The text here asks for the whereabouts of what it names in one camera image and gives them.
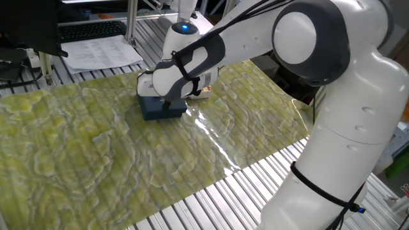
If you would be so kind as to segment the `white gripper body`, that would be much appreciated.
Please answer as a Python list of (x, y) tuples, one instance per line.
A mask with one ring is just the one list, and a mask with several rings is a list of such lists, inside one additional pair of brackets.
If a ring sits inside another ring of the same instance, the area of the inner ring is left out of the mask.
[(137, 94), (141, 97), (159, 97), (152, 82), (153, 72), (142, 72), (137, 77)]

